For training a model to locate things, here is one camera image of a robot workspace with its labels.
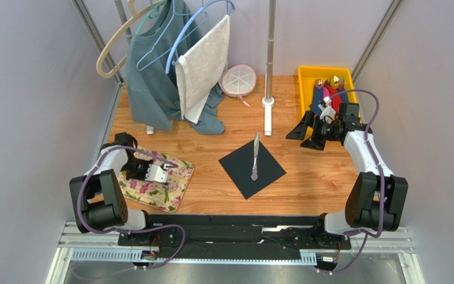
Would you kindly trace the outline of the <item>black paper napkin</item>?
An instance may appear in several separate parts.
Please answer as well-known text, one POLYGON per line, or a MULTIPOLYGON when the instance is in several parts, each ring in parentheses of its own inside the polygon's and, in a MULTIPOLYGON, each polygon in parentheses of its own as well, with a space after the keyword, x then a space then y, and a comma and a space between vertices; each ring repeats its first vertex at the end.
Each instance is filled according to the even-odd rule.
POLYGON ((249 199, 286 174, 274 156, 259 143, 257 179, 251 178, 254 167, 254 142, 251 140, 219 159, 227 175, 245 199, 249 199))

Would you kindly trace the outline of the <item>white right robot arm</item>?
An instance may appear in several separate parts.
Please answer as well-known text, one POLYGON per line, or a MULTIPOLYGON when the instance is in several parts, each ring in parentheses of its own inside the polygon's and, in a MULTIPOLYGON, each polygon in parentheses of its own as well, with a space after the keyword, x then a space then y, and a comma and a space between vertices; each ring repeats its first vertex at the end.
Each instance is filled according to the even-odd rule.
POLYGON ((358 177, 345 208, 321 217, 326 233, 344 236, 365 233, 378 237, 382 231, 398 229, 408 182, 397 177, 383 162, 369 125, 361 122, 359 104, 341 103, 334 117, 306 111, 286 137, 300 140, 303 148, 320 151, 326 142, 338 141, 354 163, 358 177))

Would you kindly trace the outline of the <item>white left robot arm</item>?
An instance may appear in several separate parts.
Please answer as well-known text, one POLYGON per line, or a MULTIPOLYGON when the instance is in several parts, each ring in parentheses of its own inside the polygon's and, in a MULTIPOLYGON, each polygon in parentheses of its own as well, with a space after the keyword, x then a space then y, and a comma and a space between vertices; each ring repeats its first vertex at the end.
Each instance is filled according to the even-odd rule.
POLYGON ((118 133, 115 141, 102 146, 100 157, 83 176, 70 180, 76 224, 81 233, 143 230, 147 225, 144 211, 129 209, 119 184, 118 175, 125 172, 128 179, 144 180, 151 161, 134 156, 137 140, 128 133, 118 133))

